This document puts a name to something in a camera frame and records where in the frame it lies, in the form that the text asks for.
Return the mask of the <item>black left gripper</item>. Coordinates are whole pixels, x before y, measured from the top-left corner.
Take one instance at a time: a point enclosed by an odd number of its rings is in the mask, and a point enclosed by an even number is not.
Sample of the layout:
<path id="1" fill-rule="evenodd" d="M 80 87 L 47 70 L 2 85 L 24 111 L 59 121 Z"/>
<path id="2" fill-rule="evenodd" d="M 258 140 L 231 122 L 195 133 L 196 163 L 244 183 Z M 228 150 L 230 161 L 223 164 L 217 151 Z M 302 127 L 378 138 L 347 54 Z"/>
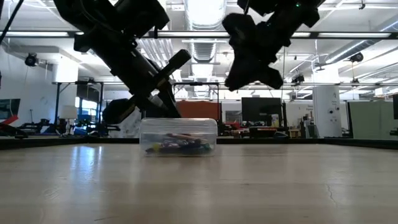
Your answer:
<path id="1" fill-rule="evenodd" d="M 93 50 L 132 95 L 109 103 L 103 111 L 106 123 L 119 124 L 136 108 L 143 111 L 145 118 L 181 118 L 169 76 L 191 59 L 187 50 L 178 51 L 162 69 L 131 45 L 99 40 L 93 42 Z"/>

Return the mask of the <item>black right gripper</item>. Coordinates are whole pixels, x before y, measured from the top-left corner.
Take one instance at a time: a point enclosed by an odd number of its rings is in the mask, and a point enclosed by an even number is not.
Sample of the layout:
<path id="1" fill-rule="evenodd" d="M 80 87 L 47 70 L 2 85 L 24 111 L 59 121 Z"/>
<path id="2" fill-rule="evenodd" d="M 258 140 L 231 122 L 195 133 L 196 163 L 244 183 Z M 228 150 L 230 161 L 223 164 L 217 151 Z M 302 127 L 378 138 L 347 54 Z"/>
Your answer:
<path id="1" fill-rule="evenodd" d="M 229 91 L 235 91 L 259 81 L 273 89 L 280 89 L 284 81 L 280 72 L 270 68 L 276 53 L 290 44 L 292 34 L 299 28 L 296 12 L 275 12 L 268 21 L 254 23 L 250 15 L 231 13 L 222 21 L 230 35 L 229 44 L 234 60 L 224 81 Z"/>

